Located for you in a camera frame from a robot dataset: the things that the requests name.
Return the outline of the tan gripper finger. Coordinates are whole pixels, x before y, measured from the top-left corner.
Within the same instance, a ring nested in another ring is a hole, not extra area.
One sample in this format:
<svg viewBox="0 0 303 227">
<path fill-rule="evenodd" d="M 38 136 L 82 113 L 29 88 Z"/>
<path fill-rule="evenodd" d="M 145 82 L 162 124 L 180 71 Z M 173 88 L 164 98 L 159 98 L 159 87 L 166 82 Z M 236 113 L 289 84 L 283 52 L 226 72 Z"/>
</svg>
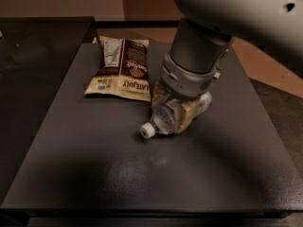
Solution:
<svg viewBox="0 0 303 227">
<path fill-rule="evenodd" d="M 176 126 L 174 132 L 179 134 L 186 130 L 191 122 L 209 107 L 209 98 L 201 96 L 194 100 L 175 100 L 172 103 Z"/>
<path fill-rule="evenodd" d="M 156 107 L 163 105 L 168 98 L 169 92 L 166 87 L 160 81 L 157 81 L 153 88 L 151 108 L 154 110 Z"/>
</svg>

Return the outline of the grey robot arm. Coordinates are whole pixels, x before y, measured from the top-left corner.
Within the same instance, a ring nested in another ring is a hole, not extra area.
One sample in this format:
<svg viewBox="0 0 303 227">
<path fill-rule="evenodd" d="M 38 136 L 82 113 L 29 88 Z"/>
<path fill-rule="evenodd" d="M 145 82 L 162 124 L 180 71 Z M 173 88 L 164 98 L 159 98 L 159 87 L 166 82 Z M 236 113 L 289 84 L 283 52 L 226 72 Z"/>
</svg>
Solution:
<svg viewBox="0 0 303 227">
<path fill-rule="evenodd" d="M 184 131 L 210 103 L 216 65 L 237 38 L 298 76 L 303 72 L 303 0 L 174 0 L 184 17 L 160 67 L 152 106 L 169 106 Z"/>
</svg>

